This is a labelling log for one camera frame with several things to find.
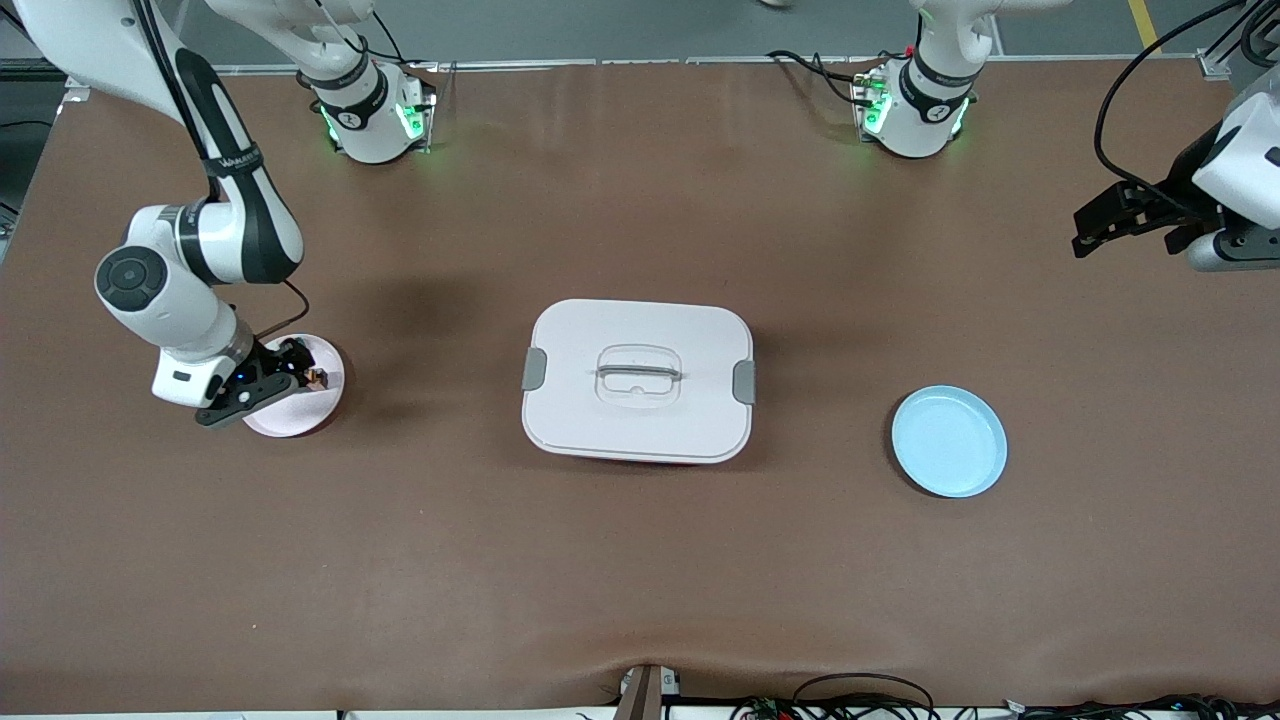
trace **green led light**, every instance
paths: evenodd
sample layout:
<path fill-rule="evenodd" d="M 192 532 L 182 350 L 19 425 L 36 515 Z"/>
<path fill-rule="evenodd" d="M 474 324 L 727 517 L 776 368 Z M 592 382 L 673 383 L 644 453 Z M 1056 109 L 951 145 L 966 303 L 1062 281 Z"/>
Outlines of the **green led light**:
<path fill-rule="evenodd" d="M 338 140 L 338 131 L 333 127 L 333 118 L 329 117 L 329 111 L 324 109 L 324 105 L 320 106 L 320 117 L 324 118 L 324 124 L 329 128 L 329 140 L 342 142 Z"/>
<path fill-rule="evenodd" d="M 879 97 L 872 102 L 872 106 L 867 109 L 867 122 L 865 129 L 869 133 L 877 133 L 884 127 L 884 117 L 888 115 L 888 110 L 893 104 L 893 97 L 888 92 L 882 92 Z"/>
<path fill-rule="evenodd" d="M 969 109 L 969 99 L 965 97 L 964 102 L 960 104 L 960 109 L 956 110 L 956 123 L 951 126 L 951 136 L 955 137 L 960 132 L 960 124 L 964 123 L 964 111 Z"/>
<path fill-rule="evenodd" d="M 410 140 L 417 140 L 422 137 L 422 113 L 415 110 L 413 108 L 404 108 L 402 105 L 396 106 L 399 110 L 401 123 L 404 124 L 404 132 L 408 135 Z"/>

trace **brown tabletop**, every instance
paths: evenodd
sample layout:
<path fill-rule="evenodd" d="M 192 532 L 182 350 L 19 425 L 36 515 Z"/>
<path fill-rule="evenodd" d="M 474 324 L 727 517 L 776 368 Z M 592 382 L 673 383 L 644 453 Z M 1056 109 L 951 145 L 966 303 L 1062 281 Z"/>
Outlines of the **brown tabletop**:
<path fill-rule="evenodd" d="M 463 74 L 434 151 L 385 167 L 330 152 L 292 78 L 230 79 L 307 237 L 297 329 L 353 364 L 294 441 L 150 395 L 93 268 L 202 176 L 160 115 L 67 106 L 0 279 L 0 710 L 595 703 L 641 661 L 701 694 L 879 670 L 945 703 L 1270 700 L 1280 274 L 1197 274 L 1158 236 L 1071 258 L 1119 69 L 993 64 L 923 161 L 764 65 Z M 1160 177 L 1229 97 L 1151 63 L 1114 155 Z M 221 292 L 259 328 L 294 311 Z M 524 354 L 566 297 L 739 313 L 746 450 L 536 450 Z M 1004 420 L 982 496 L 925 496 L 886 450 L 932 383 Z"/>

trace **blue plate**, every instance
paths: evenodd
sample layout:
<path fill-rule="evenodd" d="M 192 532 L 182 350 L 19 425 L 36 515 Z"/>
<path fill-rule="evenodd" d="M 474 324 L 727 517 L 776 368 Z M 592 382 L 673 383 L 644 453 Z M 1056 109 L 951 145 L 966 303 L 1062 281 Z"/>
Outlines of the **blue plate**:
<path fill-rule="evenodd" d="M 980 397 L 932 386 L 899 406 L 893 452 L 922 488 L 942 497 L 973 497 L 996 484 L 1009 459 L 1009 442 L 996 411 Z"/>

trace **robotic arm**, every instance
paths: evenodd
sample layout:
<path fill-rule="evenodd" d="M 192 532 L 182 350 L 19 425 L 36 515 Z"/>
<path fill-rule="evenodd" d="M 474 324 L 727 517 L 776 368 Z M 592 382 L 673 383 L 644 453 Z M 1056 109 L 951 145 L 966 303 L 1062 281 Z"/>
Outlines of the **robotic arm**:
<path fill-rule="evenodd" d="M 859 129 L 890 151 L 928 158 L 960 131 L 973 83 L 995 45 L 997 12 L 1060 8 L 1071 0 L 910 0 L 920 14 L 915 53 L 869 73 L 855 97 Z"/>
<path fill-rule="evenodd" d="M 298 65 L 300 81 L 320 99 L 330 137 L 352 159 L 387 163 L 430 142 L 435 88 L 374 60 L 348 27 L 372 14 L 374 0 L 206 3 Z"/>
<path fill-rule="evenodd" d="M 1170 255 L 1201 272 L 1280 268 L 1280 68 L 1247 87 L 1222 122 L 1148 187 L 1121 181 L 1075 213 L 1076 258 L 1117 237 L 1172 227 Z"/>
<path fill-rule="evenodd" d="M 138 210 L 99 265 L 108 311 L 160 347 L 152 392 L 220 427 L 316 380 L 300 341 L 266 350 L 210 287 L 284 282 L 302 261 L 298 225 L 212 68 L 183 47 L 151 0 L 17 6 L 36 45 L 69 76 L 186 124 L 227 197 Z"/>

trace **black cable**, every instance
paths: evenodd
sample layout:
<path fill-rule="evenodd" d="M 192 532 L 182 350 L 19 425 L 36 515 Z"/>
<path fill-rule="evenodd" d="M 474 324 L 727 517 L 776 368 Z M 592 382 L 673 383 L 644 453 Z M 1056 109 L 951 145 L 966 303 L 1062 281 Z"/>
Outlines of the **black cable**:
<path fill-rule="evenodd" d="M 1280 1 L 1280 0 L 1266 0 L 1266 1 L 1271 3 L 1271 1 Z M 1106 150 L 1102 149 L 1102 131 L 1106 128 L 1107 110 L 1111 109 L 1111 101 L 1115 100 L 1116 91 L 1120 90 L 1120 86 L 1124 85 L 1124 82 L 1126 79 L 1129 79 L 1129 76 L 1132 76 L 1133 72 L 1138 68 L 1138 65 L 1140 65 L 1143 60 L 1146 60 L 1148 56 L 1151 56 L 1152 53 L 1155 53 L 1156 50 L 1158 50 L 1162 45 L 1165 45 L 1170 40 L 1172 40 L 1172 38 L 1178 37 L 1179 35 L 1187 32 L 1188 29 L 1190 29 L 1190 28 L 1193 28 L 1193 27 L 1203 23 L 1204 20 L 1215 18 L 1215 17 L 1217 17 L 1217 15 L 1220 15 L 1220 14 L 1230 10 L 1231 8 L 1236 8 L 1236 6 L 1243 5 L 1243 4 L 1244 4 L 1244 0 L 1226 0 L 1225 3 L 1217 5 L 1216 8 L 1206 10 L 1206 12 L 1196 15 L 1194 18 L 1184 22 L 1183 24 L 1175 27 L 1174 29 L 1166 32 L 1158 40 L 1156 40 L 1155 42 L 1152 42 L 1147 49 L 1144 49 L 1142 53 L 1139 53 L 1133 60 L 1129 61 L 1128 65 L 1125 65 L 1124 70 L 1120 72 L 1120 74 L 1116 77 L 1115 82 L 1111 83 L 1111 88 L 1107 90 L 1106 96 L 1102 99 L 1102 105 L 1098 108 L 1098 119 L 1097 119 L 1097 123 L 1093 127 L 1093 154 L 1098 156 L 1098 161 L 1102 163 L 1103 168 L 1111 170 L 1116 176 L 1119 176 L 1119 177 L 1121 177 L 1121 178 L 1124 178 L 1124 179 L 1126 179 L 1126 181 L 1137 184 L 1138 187 L 1146 190 L 1147 192 L 1155 195 L 1156 197 L 1158 197 L 1160 200 L 1167 202 L 1172 208 L 1176 208 L 1179 213 L 1183 213 L 1184 215 L 1187 215 L 1189 218 L 1199 218 L 1199 219 L 1210 220 L 1210 222 L 1215 222 L 1216 220 L 1216 218 L 1203 217 L 1199 213 L 1197 213 L 1197 211 L 1192 210 L 1190 208 L 1188 208 L 1187 205 L 1183 205 L 1178 200 L 1174 200 L 1167 193 L 1165 193 L 1162 190 L 1157 188 L 1155 184 L 1152 184 L 1152 183 L 1142 179 L 1137 174 L 1134 174 L 1134 173 L 1132 173 L 1132 172 L 1121 168 L 1120 165 L 1117 165 L 1114 161 L 1111 161 L 1110 158 L 1107 158 Z"/>
<path fill-rule="evenodd" d="M 392 44 L 392 50 L 396 53 L 396 56 L 399 58 L 401 64 L 404 64 L 404 54 L 399 51 L 399 42 L 396 42 L 396 36 L 392 35 L 392 31 L 387 29 L 387 23 L 383 22 L 378 10 L 374 10 L 374 20 L 378 22 L 378 27 L 383 28 L 383 35 L 385 35 L 387 40 Z"/>
<path fill-rule="evenodd" d="M 815 65 L 818 65 L 818 72 L 822 73 L 823 79 L 827 81 L 827 87 L 829 87 L 831 91 L 836 94 L 836 97 L 840 97 L 845 102 L 849 102 L 850 105 L 856 105 L 859 108 L 872 106 L 870 100 L 863 100 L 861 97 L 852 97 L 841 92 L 840 88 L 836 87 L 835 79 L 831 77 L 831 73 L 827 70 L 827 65 L 822 64 L 822 56 L 818 55 L 817 53 L 813 54 L 813 61 Z"/>
<path fill-rule="evenodd" d="M 1222 35 L 1220 35 L 1219 38 L 1215 40 L 1213 44 L 1208 46 L 1208 50 L 1204 51 L 1204 56 L 1208 58 L 1210 55 L 1212 55 L 1213 51 L 1217 50 L 1219 45 L 1221 45 L 1222 42 L 1225 42 L 1228 37 L 1231 37 L 1231 33 L 1235 32 L 1235 28 L 1240 27 L 1240 23 L 1243 23 L 1244 19 L 1249 17 L 1249 13 L 1252 13 L 1253 10 L 1257 10 L 1258 5 L 1261 5 L 1261 4 L 1266 3 L 1266 1 L 1267 0 L 1257 0 L 1257 3 L 1253 4 L 1253 8 L 1245 8 L 1244 10 L 1240 10 L 1240 17 L 1235 18 L 1235 22 L 1231 23 L 1231 27 L 1226 28 L 1222 32 Z M 1240 44 L 1240 40 L 1239 40 L 1239 37 L 1236 37 L 1235 45 L 1231 45 L 1231 47 L 1229 47 L 1225 51 L 1222 51 L 1222 54 L 1219 55 L 1217 61 L 1221 63 L 1222 60 L 1225 60 L 1226 56 L 1231 54 L 1231 50 L 1235 50 L 1235 47 L 1239 44 Z"/>
<path fill-rule="evenodd" d="M 45 126 L 46 128 L 51 128 L 51 127 L 54 127 L 54 123 L 51 123 L 49 120 L 17 120 L 17 122 L 13 122 L 13 123 L 0 124 L 0 129 L 3 129 L 3 128 L 15 128 L 18 126 Z"/>
<path fill-rule="evenodd" d="M 809 60 L 805 60 L 804 58 L 796 55 L 790 50 L 774 50 L 773 53 L 767 53 L 764 56 L 773 58 L 774 60 L 778 58 L 786 58 L 788 60 L 796 61 L 801 68 L 809 70 L 810 73 L 817 73 L 819 76 L 823 74 L 822 70 L 818 69 L 818 65 L 814 65 Z M 842 82 L 854 82 L 854 76 L 846 76 L 844 73 L 833 73 L 831 70 L 827 70 L 827 74 L 829 74 L 833 79 L 838 79 Z"/>
<path fill-rule="evenodd" d="M 200 155 L 201 160 L 207 160 L 209 150 L 200 138 L 200 132 L 196 129 L 196 119 L 187 105 L 187 96 L 182 92 L 182 86 L 178 83 L 178 74 L 173 69 L 173 63 L 169 61 L 169 51 L 165 50 L 164 40 L 160 37 L 160 26 L 156 22 L 155 8 L 151 5 L 151 0 L 132 0 L 132 5 L 134 14 L 138 15 L 138 24 L 142 27 L 142 37 L 147 41 L 151 56 L 160 68 L 160 76 L 164 78 L 165 87 L 169 88 L 169 95 L 178 108 L 178 115 L 182 118 L 182 124 L 187 128 L 187 135 L 191 136 L 192 145 L 196 146 L 196 154 Z M 221 188 L 218 186 L 218 181 L 210 177 L 209 201 L 218 202 L 220 199 Z"/>
<path fill-rule="evenodd" d="M 253 336 L 255 340 L 262 340 L 264 337 L 266 337 L 269 334 L 275 334 L 275 333 L 283 331 L 284 328 L 292 325 L 293 323 L 297 323 L 302 318 L 306 318 L 307 313 L 311 311 L 311 301 L 307 300 L 307 296 L 303 295 L 302 291 L 298 290 L 298 287 L 296 284 L 293 284 L 292 282 L 284 281 L 284 284 L 288 286 L 288 288 L 293 291 L 293 295 L 297 295 L 298 299 L 302 300 L 302 311 L 298 313 L 297 315 L 287 319 L 287 320 L 280 320 L 279 323 L 275 323 L 274 325 L 266 328 L 265 331 L 255 334 Z"/>
<path fill-rule="evenodd" d="M 1267 58 L 1253 46 L 1253 36 L 1258 31 L 1258 26 L 1262 24 L 1263 19 L 1271 17 L 1276 9 L 1280 9 L 1280 0 L 1262 0 L 1248 14 L 1244 26 L 1240 28 L 1240 55 L 1260 68 L 1274 68 L 1276 64 L 1275 60 Z"/>
<path fill-rule="evenodd" d="M 924 689 L 922 685 L 916 683 L 913 683 L 911 680 L 899 678 L 897 675 L 886 675 L 884 673 L 832 673 L 829 675 L 819 675 L 817 678 L 813 678 L 812 680 L 805 680 L 804 683 L 800 683 L 800 687 L 796 688 L 794 693 L 791 693 L 791 702 L 799 701 L 800 693 L 804 692 L 805 688 L 812 688 L 813 685 L 820 683 L 829 683 L 832 680 L 884 680 L 887 683 L 906 685 L 913 691 L 920 693 L 928 702 L 928 707 L 933 708 L 933 696 L 929 693 L 929 691 Z"/>
<path fill-rule="evenodd" d="M 817 53 L 813 54 L 813 61 L 812 63 L 808 61 L 808 60 L 805 60 L 800 55 L 796 55 L 795 53 L 792 53 L 790 50 L 774 50 L 774 51 L 769 53 L 765 56 L 767 58 L 773 58 L 773 59 L 787 58 L 788 60 L 795 60 L 804 69 L 806 69 L 806 70 L 809 70 L 812 73 L 820 74 L 822 78 L 827 81 L 827 87 L 829 87 L 831 91 L 836 94 L 836 97 L 840 97 L 841 100 L 844 100 L 845 102 L 849 102 L 850 105 L 858 105 L 859 108 L 870 108 L 872 106 L 872 102 L 869 100 L 863 100 L 861 97 L 851 97 L 849 95 L 845 95 L 845 92 L 842 92 L 836 86 L 836 81 L 838 79 L 841 82 L 854 82 L 854 76 L 847 76 L 847 74 L 844 74 L 844 73 L 833 73 L 833 72 L 828 70 L 827 65 L 824 65 L 822 63 L 822 55 L 819 55 Z"/>
<path fill-rule="evenodd" d="M 14 24 L 14 27 L 17 27 L 18 29 L 20 29 L 23 35 L 27 35 L 27 26 L 22 24 L 22 18 L 19 18 L 18 15 L 10 13 L 9 8 L 5 8 L 4 5 L 0 5 L 0 13 L 4 13 L 4 17 L 9 18 L 9 22 L 12 22 Z"/>

